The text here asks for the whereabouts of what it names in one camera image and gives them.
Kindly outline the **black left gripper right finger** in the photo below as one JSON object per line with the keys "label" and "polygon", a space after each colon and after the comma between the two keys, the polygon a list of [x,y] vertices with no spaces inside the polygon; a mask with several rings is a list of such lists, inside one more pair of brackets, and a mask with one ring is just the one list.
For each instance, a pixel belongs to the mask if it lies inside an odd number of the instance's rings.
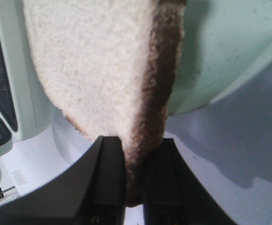
{"label": "black left gripper right finger", "polygon": [[143,210],[146,225],[234,224],[195,177],[170,138],[164,138],[147,159]]}

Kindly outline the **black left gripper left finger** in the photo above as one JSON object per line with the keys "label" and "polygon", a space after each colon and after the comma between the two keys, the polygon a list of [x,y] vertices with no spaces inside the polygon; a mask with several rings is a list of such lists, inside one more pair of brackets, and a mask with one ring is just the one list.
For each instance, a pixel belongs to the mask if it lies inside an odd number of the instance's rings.
{"label": "black left gripper left finger", "polygon": [[125,214],[121,141],[100,136],[51,182],[0,207],[0,225],[121,225]]}

